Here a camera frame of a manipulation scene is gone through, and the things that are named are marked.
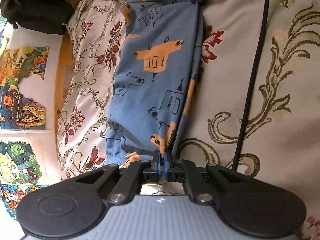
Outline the blue pants with orange boats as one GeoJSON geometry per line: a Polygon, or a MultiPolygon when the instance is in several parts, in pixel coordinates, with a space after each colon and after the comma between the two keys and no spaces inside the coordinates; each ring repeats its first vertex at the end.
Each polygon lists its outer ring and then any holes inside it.
{"type": "Polygon", "coordinates": [[[108,108],[106,163],[175,155],[199,71],[203,9],[195,0],[111,0],[125,40],[108,108]]]}

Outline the floral white bedspread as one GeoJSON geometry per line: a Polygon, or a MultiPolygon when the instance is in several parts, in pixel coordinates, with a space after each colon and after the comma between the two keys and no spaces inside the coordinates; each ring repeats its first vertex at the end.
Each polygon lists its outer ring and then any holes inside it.
{"type": "MultiPolygon", "coordinates": [[[[319,0],[207,0],[188,128],[177,157],[238,171],[300,196],[301,239],[319,239],[319,0]]],[[[57,132],[61,179],[103,165],[120,5],[80,0],[68,24],[75,64],[57,132]]]]}

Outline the anime girl poster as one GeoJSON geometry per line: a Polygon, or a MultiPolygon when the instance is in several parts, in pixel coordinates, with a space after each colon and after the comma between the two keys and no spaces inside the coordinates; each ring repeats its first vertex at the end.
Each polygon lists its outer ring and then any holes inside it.
{"type": "Polygon", "coordinates": [[[30,144],[1,141],[1,178],[7,184],[36,185],[43,176],[30,144]]]}

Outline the landscape island painting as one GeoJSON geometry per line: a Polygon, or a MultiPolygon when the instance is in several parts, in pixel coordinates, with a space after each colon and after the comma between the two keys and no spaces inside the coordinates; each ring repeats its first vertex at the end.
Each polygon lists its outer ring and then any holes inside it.
{"type": "Polygon", "coordinates": [[[49,47],[6,49],[1,55],[1,86],[17,85],[31,75],[45,76],[49,47]]]}

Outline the black hanging garment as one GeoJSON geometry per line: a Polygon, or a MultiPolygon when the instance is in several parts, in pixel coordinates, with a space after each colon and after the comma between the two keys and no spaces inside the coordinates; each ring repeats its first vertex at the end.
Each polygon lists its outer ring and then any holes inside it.
{"type": "Polygon", "coordinates": [[[63,35],[73,12],[66,0],[1,0],[1,13],[14,29],[63,35]]]}

